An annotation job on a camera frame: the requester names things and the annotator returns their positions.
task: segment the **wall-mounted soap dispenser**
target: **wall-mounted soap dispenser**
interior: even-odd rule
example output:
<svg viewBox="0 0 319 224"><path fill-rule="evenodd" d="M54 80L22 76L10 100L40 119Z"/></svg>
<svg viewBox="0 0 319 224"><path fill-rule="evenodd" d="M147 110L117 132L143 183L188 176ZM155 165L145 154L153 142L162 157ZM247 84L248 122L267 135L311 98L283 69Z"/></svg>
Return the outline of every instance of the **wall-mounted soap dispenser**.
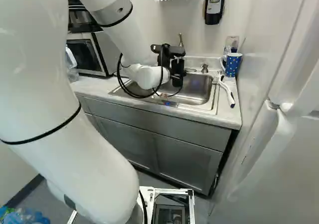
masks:
<svg viewBox="0 0 319 224"><path fill-rule="evenodd" d="M225 0L205 1L205 23L207 25L218 24L222 15Z"/></svg>

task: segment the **refrigerator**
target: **refrigerator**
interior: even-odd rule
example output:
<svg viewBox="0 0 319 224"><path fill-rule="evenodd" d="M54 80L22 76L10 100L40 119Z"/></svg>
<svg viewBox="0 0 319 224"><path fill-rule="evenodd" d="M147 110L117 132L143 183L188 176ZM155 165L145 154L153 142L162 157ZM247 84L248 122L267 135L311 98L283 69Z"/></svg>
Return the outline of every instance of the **refrigerator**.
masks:
<svg viewBox="0 0 319 224"><path fill-rule="evenodd" d="M319 222L319 0L253 0L211 224Z"/></svg>

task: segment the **gray floor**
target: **gray floor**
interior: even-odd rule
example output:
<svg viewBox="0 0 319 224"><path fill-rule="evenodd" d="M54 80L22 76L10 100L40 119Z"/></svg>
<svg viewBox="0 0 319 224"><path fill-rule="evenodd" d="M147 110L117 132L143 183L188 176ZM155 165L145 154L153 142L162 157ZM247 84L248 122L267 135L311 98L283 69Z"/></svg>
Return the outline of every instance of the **gray floor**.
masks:
<svg viewBox="0 0 319 224"><path fill-rule="evenodd" d="M152 186L156 188L174 188L161 180L153 178L145 173L138 172L141 186ZM41 211L51 220L51 224L66 224L72 210L58 201L48 190L46 182L42 182L18 207L33 208ZM209 200L195 197L195 222L196 224L207 224L207 213ZM92 224L84 217L78 216L75 224Z"/></svg>

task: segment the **countertop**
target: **countertop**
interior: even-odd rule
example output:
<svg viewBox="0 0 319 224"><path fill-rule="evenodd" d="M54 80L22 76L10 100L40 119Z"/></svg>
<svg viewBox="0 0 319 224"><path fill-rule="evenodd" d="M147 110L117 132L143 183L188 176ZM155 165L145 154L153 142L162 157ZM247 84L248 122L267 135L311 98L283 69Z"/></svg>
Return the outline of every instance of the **countertop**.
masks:
<svg viewBox="0 0 319 224"><path fill-rule="evenodd" d="M217 67L211 65L211 68L216 71ZM238 92L235 78L225 77L223 80L232 90L236 102L232 109L229 106L227 94L224 89L220 88L217 114L202 113L178 109L175 107L167 107L158 104L144 102L143 100L135 100L130 98L118 97L110 95L109 92L119 86L116 77L108 79L98 79L91 77L80 76L79 80L71 83L71 87L76 95L93 98L101 101L106 101L114 104L133 107L145 111L166 114L169 116L179 117L192 121L197 121L206 124L212 124L230 129L239 130L241 127L241 114L238 100Z"/></svg>

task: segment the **stainless steel sink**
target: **stainless steel sink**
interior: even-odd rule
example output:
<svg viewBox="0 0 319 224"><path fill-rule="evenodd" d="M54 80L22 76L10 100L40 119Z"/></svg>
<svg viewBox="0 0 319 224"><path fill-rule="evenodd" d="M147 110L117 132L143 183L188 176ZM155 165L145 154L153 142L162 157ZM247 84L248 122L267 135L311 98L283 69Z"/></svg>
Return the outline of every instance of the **stainless steel sink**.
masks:
<svg viewBox="0 0 319 224"><path fill-rule="evenodd" d="M183 88L180 92L172 97L178 91L178 87L174 87L170 82L162 84L157 94L151 97L140 99L149 103L171 106L180 109L194 111L211 111L210 114L217 112L217 102L219 96L219 86L212 83L213 77L217 76L217 72L209 71L208 73L187 72L183 80ZM135 94L148 95L152 90L143 90L137 83L129 80L125 86ZM117 87L109 94L119 97L135 99L126 94L121 87Z"/></svg>

